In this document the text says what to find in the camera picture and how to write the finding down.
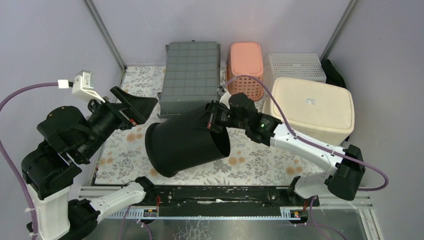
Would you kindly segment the pink perforated plastic basket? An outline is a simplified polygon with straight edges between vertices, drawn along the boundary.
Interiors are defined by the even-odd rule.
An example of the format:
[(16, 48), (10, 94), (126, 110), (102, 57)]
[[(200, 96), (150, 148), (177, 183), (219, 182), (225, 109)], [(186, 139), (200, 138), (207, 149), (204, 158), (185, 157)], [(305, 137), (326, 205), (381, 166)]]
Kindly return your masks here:
[(264, 95), (264, 88), (252, 77), (262, 81), (264, 64), (261, 47), (256, 42), (236, 42), (230, 47), (226, 66), (226, 81), (228, 91), (234, 95), (244, 93), (257, 102)]

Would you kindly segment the grey plastic storage bin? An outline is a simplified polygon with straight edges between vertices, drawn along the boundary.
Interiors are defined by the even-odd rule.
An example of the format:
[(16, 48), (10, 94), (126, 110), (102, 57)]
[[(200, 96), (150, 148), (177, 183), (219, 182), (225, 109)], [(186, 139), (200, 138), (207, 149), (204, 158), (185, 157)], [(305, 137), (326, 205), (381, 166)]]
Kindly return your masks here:
[(213, 41), (172, 42), (159, 98), (160, 119), (171, 119), (218, 99), (221, 45)]

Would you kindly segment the black cylindrical bin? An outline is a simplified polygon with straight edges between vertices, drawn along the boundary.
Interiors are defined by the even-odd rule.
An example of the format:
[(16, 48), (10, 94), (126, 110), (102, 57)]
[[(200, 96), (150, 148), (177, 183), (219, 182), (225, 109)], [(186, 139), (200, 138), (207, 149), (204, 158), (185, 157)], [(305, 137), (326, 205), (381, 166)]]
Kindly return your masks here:
[(178, 172), (226, 158), (231, 153), (228, 131), (207, 128), (206, 107), (194, 108), (146, 131), (145, 149), (154, 169), (170, 178)]

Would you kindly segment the white perforated plastic basket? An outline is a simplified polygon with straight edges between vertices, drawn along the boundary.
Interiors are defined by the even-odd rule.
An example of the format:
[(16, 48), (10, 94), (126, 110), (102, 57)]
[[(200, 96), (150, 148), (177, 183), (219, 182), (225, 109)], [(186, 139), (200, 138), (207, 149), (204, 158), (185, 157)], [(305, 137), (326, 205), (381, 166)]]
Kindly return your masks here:
[(325, 83), (327, 76), (315, 53), (269, 53), (263, 60), (264, 80), (272, 84), (280, 77)]

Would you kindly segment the cream plastic laundry basket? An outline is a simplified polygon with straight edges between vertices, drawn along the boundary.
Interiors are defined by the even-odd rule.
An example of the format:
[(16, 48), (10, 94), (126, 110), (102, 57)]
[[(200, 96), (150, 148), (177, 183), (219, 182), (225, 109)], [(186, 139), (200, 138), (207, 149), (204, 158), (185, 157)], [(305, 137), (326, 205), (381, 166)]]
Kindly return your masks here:
[(355, 109), (351, 93), (342, 87), (298, 78), (279, 77), (262, 112), (287, 118), (297, 132), (329, 145), (344, 142), (354, 130)]

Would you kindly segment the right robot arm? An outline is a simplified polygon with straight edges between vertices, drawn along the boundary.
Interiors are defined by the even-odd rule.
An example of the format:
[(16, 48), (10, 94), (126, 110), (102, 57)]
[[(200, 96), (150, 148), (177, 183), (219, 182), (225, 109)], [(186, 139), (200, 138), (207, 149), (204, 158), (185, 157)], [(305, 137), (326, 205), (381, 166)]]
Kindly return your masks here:
[(310, 176), (296, 176), (287, 190), (287, 201), (301, 205), (313, 196), (332, 194), (345, 201), (355, 199), (365, 167), (361, 150), (330, 146), (301, 133), (291, 133), (279, 118), (259, 112), (243, 93), (228, 98), (228, 103), (213, 100), (205, 107), (206, 128), (220, 133), (225, 128), (242, 129), (253, 142), (283, 149), (323, 170)]

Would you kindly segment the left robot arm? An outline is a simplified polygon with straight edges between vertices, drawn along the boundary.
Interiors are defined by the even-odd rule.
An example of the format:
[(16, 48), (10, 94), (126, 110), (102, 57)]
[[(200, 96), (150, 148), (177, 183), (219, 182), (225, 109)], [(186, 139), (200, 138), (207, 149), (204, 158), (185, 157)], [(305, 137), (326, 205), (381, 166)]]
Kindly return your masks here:
[(116, 103), (92, 90), (79, 95), (88, 103), (89, 117), (74, 106), (63, 106), (37, 126), (44, 139), (22, 160), (21, 170), (37, 216), (32, 227), (41, 240), (84, 239), (109, 215), (156, 201), (154, 184), (145, 176), (93, 200), (69, 199), (81, 165), (90, 162), (114, 131), (144, 124), (158, 103), (154, 97), (134, 96), (117, 86), (110, 91)]

